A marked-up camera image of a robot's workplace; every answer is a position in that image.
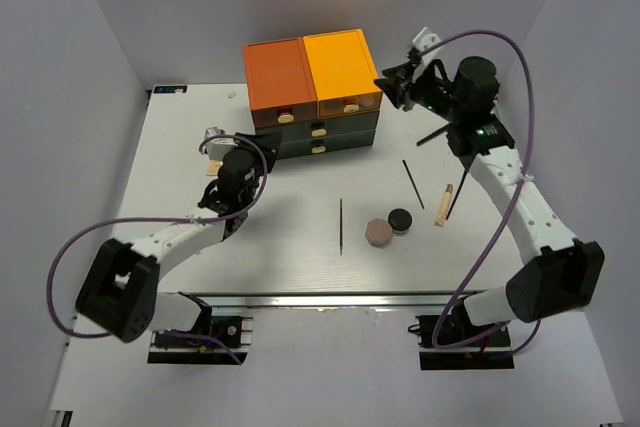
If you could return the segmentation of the clear yellow box drawer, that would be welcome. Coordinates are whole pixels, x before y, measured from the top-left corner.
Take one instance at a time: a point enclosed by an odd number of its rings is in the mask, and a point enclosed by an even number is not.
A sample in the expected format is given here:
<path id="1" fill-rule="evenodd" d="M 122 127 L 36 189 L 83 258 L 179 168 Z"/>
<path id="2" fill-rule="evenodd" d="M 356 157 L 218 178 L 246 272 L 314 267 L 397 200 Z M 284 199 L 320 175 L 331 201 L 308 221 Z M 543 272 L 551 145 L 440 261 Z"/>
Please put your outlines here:
<path id="1" fill-rule="evenodd" d="M 380 108 L 381 100 L 381 92 L 320 100 L 318 117 L 332 118 L 377 111 Z"/>

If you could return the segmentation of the thin black brush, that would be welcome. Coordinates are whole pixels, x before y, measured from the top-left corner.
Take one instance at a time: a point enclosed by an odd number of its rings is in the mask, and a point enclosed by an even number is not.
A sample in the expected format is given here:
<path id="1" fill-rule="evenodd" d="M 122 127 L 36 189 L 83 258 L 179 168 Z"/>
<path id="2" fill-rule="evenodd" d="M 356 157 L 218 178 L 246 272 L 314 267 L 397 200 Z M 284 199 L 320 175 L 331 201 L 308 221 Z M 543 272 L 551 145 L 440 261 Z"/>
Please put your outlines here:
<path id="1" fill-rule="evenodd" d="M 344 249 L 344 217 L 343 217 L 343 198 L 339 199 L 339 252 L 343 255 Z"/>
<path id="2" fill-rule="evenodd" d="M 417 200 L 419 202 L 419 205 L 420 205 L 421 209 L 425 210 L 425 205 L 424 205 L 423 199 L 421 197 L 421 194 L 419 192 L 419 189 L 417 187 L 417 184 L 415 182 L 415 179 L 414 179 L 414 177 L 412 175 L 412 172 L 410 170 L 410 167 L 409 167 L 406 159 L 402 159 L 402 165 L 403 165 L 403 167 L 405 169 L 405 172 L 406 172 L 406 174 L 408 176 L 409 182 L 411 183 L 412 189 L 413 189 L 413 191 L 414 191 L 414 193 L 416 195 L 416 198 L 417 198 Z"/>
<path id="3" fill-rule="evenodd" d="M 468 172 L 469 172 L 469 170 L 467 168 L 465 168 L 464 171 L 463 171 L 463 174 L 461 176 L 460 182 L 459 182 L 459 184 L 457 186 L 457 189 L 455 191 L 455 194 L 454 194 L 454 196 L 453 196 L 453 198 L 451 200 L 451 203 L 449 205 L 449 209 L 448 209 L 446 217 L 445 217 L 445 220 L 447 220 L 447 221 L 449 220 L 449 218 L 450 218 L 450 216 L 451 216 L 451 214 L 452 214 L 452 212 L 454 210 L 454 207 L 456 206 L 456 203 L 457 203 L 457 201 L 459 199 L 459 196 L 460 196 L 461 191 L 463 189 L 464 183 L 466 181 Z"/>

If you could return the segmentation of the black lid round jar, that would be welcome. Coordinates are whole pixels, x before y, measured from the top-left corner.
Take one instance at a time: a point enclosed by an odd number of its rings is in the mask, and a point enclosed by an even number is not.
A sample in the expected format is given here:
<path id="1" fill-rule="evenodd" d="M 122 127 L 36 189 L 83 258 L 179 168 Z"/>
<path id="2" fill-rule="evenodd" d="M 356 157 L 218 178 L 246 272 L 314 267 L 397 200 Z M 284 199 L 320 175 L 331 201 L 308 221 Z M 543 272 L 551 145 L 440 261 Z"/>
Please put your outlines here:
<path id="1" fill-rule="evenodd" d="M 391 210 L 387 217 L 387 222 L 395 234 L 405 234 L 413 224 L 413 217 L 409 211 L 403 208 Z"/>

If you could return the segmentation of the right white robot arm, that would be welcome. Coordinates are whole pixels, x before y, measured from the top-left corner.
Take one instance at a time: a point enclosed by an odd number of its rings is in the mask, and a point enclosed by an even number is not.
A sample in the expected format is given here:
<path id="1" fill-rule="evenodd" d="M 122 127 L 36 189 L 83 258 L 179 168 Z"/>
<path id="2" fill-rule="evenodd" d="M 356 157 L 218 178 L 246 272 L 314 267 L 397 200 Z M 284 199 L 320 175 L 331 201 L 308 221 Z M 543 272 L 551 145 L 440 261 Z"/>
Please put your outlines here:
<path id="1" fill-rule="evenodd" d="M 515 141 L 493 112 L 499 91 L 494 64 L 463 59 L 454 78 L 443 63 L 416 60 L 383 70 L 376 85 L 396 108 L 419 104 L 446 120 L 440 133 L 506 220 L 523 263 L 503 287 L 457 302 L 453 337 L 472 346 L 488 325 L 538 321 L 587 306 L 604 264 L 601 246 L 582 242 L 525 177 Z"/>

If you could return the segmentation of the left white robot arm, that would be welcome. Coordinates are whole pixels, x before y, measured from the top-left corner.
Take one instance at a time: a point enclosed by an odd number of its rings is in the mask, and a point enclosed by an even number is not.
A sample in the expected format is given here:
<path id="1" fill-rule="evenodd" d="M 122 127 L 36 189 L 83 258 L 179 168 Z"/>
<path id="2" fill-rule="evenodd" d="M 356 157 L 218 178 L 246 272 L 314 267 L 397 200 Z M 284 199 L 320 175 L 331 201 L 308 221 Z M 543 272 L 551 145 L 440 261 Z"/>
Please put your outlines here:
<path id="1" fill-rule="evenodd" d="M 264 190 L 280 144 L 278 133 L 212 130 L 200 149 L 222 164 L 196 207 L 153 234 L 104 242 L 76 299 L 77 312 L 125 343 L 145 331 L 175 331 L 188 345 L 205 343 L 211 308 L 193 294 L 160 292 L 160 280 L 240 229 Z"/>

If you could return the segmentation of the left beige concealer tube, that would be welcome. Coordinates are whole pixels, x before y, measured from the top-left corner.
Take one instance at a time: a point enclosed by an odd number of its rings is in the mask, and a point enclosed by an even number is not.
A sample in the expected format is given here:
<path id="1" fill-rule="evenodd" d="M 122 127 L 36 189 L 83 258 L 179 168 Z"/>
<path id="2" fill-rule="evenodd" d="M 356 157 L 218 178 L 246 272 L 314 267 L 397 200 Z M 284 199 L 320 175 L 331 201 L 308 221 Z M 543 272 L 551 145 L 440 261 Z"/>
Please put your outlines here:
<path id="1" fill-rule="evenodd" d="M 219 169 L 222 167 L 223 163 L 221 161 L 210 160 L 208 163 L 206 175 L 208 177 L 214 177 L 218 175 Z"/>

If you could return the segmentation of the beige concealer tube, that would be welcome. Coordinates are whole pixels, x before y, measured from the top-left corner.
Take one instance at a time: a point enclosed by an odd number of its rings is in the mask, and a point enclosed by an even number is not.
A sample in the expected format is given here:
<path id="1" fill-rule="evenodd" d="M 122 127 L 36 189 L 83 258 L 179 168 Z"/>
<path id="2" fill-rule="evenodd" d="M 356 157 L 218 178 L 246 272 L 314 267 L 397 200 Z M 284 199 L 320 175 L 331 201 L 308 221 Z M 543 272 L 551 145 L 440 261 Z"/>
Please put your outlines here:
<path id="1" fill-rule="evenodd" d="M 447 215 L 449 213 L 452 197 L 453 197 L 453 185 L 448 184 L 445 188 L 445 191 L 436 215 L 436 219 L 434 222 L 436 226 L 443 227 L 445 225 Z"/>
<path id="2" fill-rule="evenodd" d="M 219 169 L 222 167 L 223 163 L 221 161 L 210 160 L 208 163 L 206 175 L 208 177 L 214 177 L 218 175 Z"/>

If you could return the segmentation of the yellow drawer box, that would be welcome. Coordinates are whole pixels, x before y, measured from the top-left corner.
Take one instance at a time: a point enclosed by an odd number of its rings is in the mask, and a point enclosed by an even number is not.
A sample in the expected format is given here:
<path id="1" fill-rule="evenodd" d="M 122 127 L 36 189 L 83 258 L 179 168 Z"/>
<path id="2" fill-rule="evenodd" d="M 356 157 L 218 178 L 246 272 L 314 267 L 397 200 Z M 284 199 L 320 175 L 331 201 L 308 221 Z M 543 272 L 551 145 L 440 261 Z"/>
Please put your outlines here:
<path id="1" fill-rule="evenodd" d="M 320 100 L 382 91 L 361 29 L 303 37 L 318 103 Z"/>

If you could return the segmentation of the dark orange drawer box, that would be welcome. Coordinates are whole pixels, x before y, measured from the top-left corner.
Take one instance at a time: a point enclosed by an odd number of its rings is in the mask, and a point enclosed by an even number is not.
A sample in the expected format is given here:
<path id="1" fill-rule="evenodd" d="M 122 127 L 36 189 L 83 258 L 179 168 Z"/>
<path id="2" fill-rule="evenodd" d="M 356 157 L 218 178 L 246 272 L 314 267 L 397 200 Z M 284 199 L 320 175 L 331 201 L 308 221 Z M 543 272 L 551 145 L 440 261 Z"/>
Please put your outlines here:
<path id="1" fill-rule="evenodd" d="M 301 37 L 246 44 L 243 55 L 256 129 L 317 118 L 318 99 Z"/>

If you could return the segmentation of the black fan brush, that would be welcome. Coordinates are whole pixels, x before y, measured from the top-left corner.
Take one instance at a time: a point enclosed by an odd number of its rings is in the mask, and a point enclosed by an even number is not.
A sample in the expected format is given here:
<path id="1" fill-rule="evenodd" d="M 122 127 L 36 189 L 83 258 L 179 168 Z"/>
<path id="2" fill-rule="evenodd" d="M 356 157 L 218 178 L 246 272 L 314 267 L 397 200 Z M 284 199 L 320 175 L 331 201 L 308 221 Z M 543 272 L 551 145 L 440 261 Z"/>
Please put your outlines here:
<path id="1" fill-rule="evenodd" d="M 426 143 L 438 138 L 439 136 L 447 133 L 448 130 L 449 130 L 449 126 L 448 125 L 443 126 L 443 127 L 439 128 L 439 129 L 431 132 L 430 134 L 426 135 L 425 137 L 421 138 L 420 140 L 418 140 L 416 142 L 416 146 L 417 147 L 423 146 L 424 144 L 426 144 Z"/>

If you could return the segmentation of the dark teal drawer cabinet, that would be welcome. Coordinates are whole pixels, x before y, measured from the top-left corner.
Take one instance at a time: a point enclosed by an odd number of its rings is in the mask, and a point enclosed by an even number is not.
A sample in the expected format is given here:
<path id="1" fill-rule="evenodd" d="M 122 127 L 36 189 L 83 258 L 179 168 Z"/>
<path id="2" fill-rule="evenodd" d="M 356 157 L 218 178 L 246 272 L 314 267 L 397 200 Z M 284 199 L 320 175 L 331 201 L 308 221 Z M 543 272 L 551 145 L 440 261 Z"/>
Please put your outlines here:
<path id="1" fill-rule="evenodd" d="M 256 134 L 281 133 L 281 160 L 371 146 L 378 119 L 379 112 L 371 111 L 257 129 Z"/>

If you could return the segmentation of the right beige concealer tube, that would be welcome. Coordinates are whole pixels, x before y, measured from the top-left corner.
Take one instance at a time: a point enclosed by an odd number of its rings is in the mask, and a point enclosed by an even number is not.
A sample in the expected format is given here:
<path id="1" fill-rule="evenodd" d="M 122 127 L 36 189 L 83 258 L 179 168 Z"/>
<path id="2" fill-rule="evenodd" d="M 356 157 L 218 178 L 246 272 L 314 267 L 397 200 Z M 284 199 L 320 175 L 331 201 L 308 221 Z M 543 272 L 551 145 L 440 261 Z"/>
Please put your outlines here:
<path id="1" fill-rule="evenodd" d="M 443 227 L 445 225 L 447 215 L 449 213 L 452 197 L 453 197 L 453 185 L 448 184 L 445 188 L 445 191 L 436 215 L 436 219 L 434 222 L 436 226 Z"/>

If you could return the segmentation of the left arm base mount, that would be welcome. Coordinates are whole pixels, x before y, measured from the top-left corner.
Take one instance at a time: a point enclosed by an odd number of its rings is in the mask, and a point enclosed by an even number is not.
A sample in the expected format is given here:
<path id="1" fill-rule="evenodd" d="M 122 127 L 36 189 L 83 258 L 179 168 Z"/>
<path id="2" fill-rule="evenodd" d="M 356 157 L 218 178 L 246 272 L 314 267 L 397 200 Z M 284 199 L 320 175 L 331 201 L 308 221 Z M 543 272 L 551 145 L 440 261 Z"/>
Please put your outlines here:
<path id="1" fill-rule="evenodd" d="M 251 346 L 253 318 L 192 294 L 160 293 L 148 330 L 149 364 L 240 366 Z"/>

